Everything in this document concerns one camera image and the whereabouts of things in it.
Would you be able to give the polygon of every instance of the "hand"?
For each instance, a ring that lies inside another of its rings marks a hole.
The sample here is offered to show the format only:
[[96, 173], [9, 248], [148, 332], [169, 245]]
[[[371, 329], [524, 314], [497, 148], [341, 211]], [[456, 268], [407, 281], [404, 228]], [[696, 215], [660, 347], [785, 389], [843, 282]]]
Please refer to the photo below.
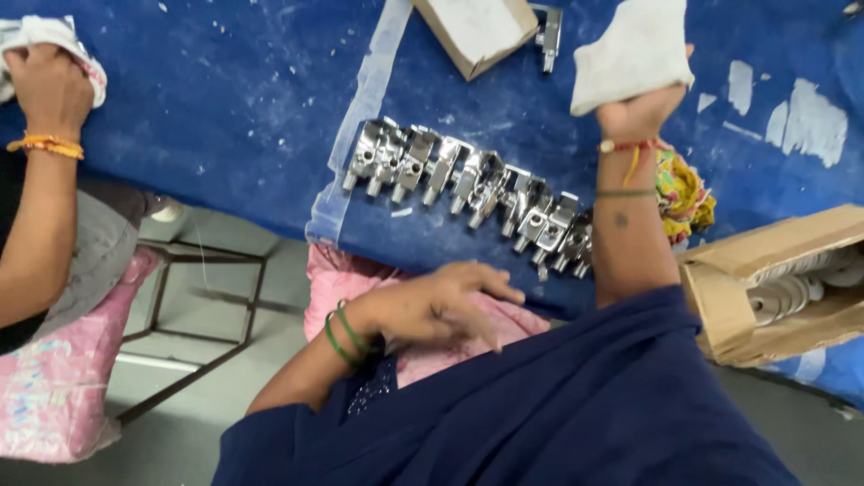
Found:
[[[693, 44], [687, 44], [687, 59], [693, 54], [693, 49]], [[599, 106], [597, 121], [603, 130], [603, 139], [641, 142], [659, 137], [660, 128], [678, 108], [686, 92], [686, 86], [676, 84], [625, 101]]]
[[18, 104], [31, 135], [81, 139], [81, 126], [93, 107], [93, 86], [71, 54], [54, 44], [35, 44], [3, 54]]
[[346, 318], [364, 336], [383, 332], [408, 341], [480, 336], [501, 350], [486, 316], [468, 296], [483, 291], [516, 304], [525, 294], [509, 285], [510, 274], [476, 262], [453, 263], [425, 277], [370, 291], [349, 303]]

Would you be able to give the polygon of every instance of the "gray floor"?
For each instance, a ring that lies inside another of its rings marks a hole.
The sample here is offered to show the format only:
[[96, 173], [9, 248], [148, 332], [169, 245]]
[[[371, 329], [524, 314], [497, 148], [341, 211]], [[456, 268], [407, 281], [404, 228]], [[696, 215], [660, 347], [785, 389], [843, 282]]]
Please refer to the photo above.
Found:
[[[242, 417], [261, 386], [305, 344], [302, 313], [308, 305], [309, 287], [304, 273], [304, 243], [278, 238], [247, 221], [189, 208], [176, 223], [148, 221], [142, 233], [143, 237], [157, 240], [177, 235], [192, 243], [198, 243], [200, 236], [205, 245], [269, 256], [261, 294], [265, 309], [257, 315], [255, 342], [241, 355], [133, 422], [124, 429], [119, 443], [84, 463], [47, 466], [0, 461], [2, 485], [209, 484], [219, 457], [219, 435]], [[133, 305], [127, 333], [143, 326], [152, 280], [144, 285]], [[172, 329], [206, 329], [234, 336], [243, 309], [218, 296], [221, 292], [244, 295], [250, 284], [250, 268], [172, 268], [160, 323]], [[155, 337], [128, 344], [124, 349], [202, 360], [224, 348], [191, 346]], [[825, 401], [786, 387], [728, 370], [718, 370], [718, 375], [733, 400], [804, 484], [864, 483], [864, 421], [846, 421]], [[110, 410], [121, 411], [179, 376], [182, 373], [118, 363], [108, 388]]]

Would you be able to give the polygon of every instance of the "metal stool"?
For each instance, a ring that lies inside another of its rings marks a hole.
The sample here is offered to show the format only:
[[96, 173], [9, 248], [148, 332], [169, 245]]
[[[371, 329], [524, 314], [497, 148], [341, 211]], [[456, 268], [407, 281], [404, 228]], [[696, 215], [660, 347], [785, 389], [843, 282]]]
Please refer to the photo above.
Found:
[[[154, 366], [159, 368], [179, 369], [190, 371], [192, 373], [180, 378], [165, 389], [155, 393], [151, 397], [133, 406], [117, 416], [117, 419], [122, 425], [130, 423], [132, 420], [141, 417], [143, 414], [159, 405], [163, 401], [180, 392], [183, 388], [195, 383], [205, 374], [210, 373], [218, 368], [221, 364], [230, 360], [234, 356], [240, 354], [241, 351], [248, 348], [251, 344], [252, 324], [255, 320], [255, 309], [258, 301], [258, 296], [261, 292], [261, 283], [264, 280], [264, 267], [266, 266], [266, 258], [250, 255], [246, 253], [231, 252], [228, 250], [220, 250], [209, 246], [192, 245], [180, 241], [170, 241], [168, 243], [153, 240], [139, 240], [139, 245], [147, 246], [162, 257], [162, 263], [156, 273], [156, 295], [150, 301], [150, 308], [147, 313], [147, 328], [135, 334], [124, 336], [123, 343], [135, 341], [150, 334], [165, 334], [171, 336], [181, 336], [189, 339], [207, 342], [219, 342], [223, 344], [233, 344], [234, 347], [227, 353], [208, 363], [195, 363], [190, 361], [182, 361], [169, 358], [161, 358], [156, 356], [139, 355], [134, 353], [121, 352], [118, 355], [118, 361], [141, 364], [145, 366]], [[240, 332], [240, 339], [235, 341], [232, 339], [224, 339], [221, 337], [205, 336], [195, 333], [187, 333], [169, 329], [159, 329], [159, 310], [162, 307], [162, 296], [165, 293], [165, 282], [168, 281], [168, 269], [172, 264], [196, 264], [202, 265], [206, 260], [210, 264], [244, 264], [258, 265], [255, 277], [253, 279], [252, 288], [249, 292], [249, 298], [246, 301], [246, 315], [243, 321], [243, 328]]]

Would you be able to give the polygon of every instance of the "forearm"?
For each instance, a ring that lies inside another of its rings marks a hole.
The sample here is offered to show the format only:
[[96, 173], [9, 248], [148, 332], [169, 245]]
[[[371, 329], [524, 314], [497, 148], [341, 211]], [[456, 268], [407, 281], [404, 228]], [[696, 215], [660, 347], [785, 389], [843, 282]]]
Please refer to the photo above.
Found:
[[[655, 153], [643, 151], [641, 164], [623, 187], [632, 151], [600, 157], [597, 190], [653, 190]], [[603, 307], [643, 291], [679, 282], [677, 266], [663, 231], [653, 195], [598, 197], [594, 204], [594, 275]]]
[[76, 161], [33, 150], [21, 204], [0, 256], [0, 327], [50, 307], [66, 286], [75, 246]]
[[[365, 331], [368, 317], [361, 309], [362, 302], [355, 300], [349, 303], [344, 311], [346, 320], [352, 329], [359, 333], [362, 339], [368, 339], [371, 334]], [[360, 356], [361, 353], [345, 331], [339, 318], [333, 315], [330, 329], [334, 339], [350, 356]], [[267, 385], [252, 401], [246, 415], [255, 412], [305, 403], [316, 412], [324, 406], [329, 396], [330, 387], [341, 378], [351, 373], [351, 367], [322, 330], [308, 346], [301, 349], [288, 363], [270, 379]]]

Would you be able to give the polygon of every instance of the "white rag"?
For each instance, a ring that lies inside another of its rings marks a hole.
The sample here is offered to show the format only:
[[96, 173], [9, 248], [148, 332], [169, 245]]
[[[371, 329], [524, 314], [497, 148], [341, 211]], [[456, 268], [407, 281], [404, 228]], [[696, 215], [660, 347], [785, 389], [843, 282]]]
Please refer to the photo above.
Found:
[[576, 49], [570, 114], [683, 83], [693, 86], [684, 43], [686, 0], [627, 0], [595, 43]]
[[[10, 49], [39, 43], [60, 46], [75, 56], [93, 85], [95, 93], [93, 108], [102, 106], [105, 102], [108, 78], [102, 65], [93, 59], [78, 41], [71, 16], [62, 19], [25, 16], [20, 21], [0, 19], [0, 54]], [[9, 101], [13, 96], [15, 96], [15, 88], [10, 80], [9, 67], [0, 55], [0, 103]]]

